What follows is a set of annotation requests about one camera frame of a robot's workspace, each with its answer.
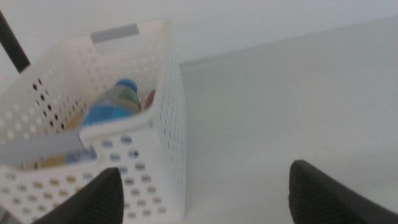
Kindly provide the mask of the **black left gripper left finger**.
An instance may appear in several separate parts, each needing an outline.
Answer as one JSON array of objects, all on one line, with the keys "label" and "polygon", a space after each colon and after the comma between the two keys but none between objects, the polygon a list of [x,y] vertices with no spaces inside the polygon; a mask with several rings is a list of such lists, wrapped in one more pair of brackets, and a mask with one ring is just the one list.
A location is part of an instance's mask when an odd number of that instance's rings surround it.
[{"label": "black left gripper left finger", "polygon": [[51,212],[38,224],[121,224],[124,192],[121,173],[110,167]]}]

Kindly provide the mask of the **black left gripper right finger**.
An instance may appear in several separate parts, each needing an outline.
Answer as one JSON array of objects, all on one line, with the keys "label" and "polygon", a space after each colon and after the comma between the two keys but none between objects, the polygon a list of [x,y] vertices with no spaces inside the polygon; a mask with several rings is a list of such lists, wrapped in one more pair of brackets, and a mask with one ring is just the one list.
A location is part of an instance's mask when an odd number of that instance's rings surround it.
[{"label": "black left gripper right finger", "polygon": [[363,197],[305,160],[289,173],[294,223],[397,223],[397,213]]}]

